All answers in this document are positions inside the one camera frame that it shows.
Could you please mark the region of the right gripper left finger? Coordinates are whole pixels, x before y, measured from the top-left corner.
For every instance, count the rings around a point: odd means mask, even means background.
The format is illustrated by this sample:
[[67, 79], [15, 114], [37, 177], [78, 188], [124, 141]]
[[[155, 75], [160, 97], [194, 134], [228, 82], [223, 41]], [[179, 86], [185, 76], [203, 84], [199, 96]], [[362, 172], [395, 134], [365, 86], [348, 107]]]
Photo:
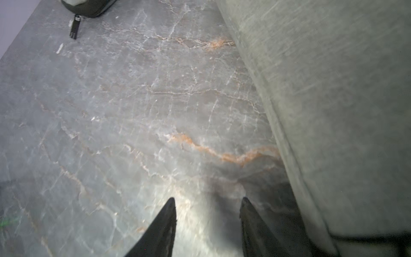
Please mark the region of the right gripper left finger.
[[172, 257], [176, 226], [176, 203], [174, 198], [169, 198], [125, 257]]

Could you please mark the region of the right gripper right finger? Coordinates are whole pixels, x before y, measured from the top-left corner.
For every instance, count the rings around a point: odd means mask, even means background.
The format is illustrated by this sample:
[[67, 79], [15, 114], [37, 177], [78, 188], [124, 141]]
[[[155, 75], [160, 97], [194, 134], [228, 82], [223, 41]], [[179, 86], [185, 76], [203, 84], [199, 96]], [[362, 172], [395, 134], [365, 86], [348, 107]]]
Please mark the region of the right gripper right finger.
[[240, 220], [244, 257], [289, 256], [247, 197], [241, 202]]

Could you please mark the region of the grey laptop bag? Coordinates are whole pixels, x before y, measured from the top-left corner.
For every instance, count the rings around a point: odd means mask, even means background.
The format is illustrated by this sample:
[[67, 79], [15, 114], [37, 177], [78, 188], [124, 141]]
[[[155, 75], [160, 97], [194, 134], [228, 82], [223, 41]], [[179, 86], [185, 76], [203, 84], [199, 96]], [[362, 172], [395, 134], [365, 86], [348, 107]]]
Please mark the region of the grey laptop bag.
[[81, 18], [96, 18], [106, 12], [117, 0], [61, 0], [63, 6], [74, 14], [70, 38], [76, 40]]
[[410, 1], [218, 1], [310, 240], [411, 254]]

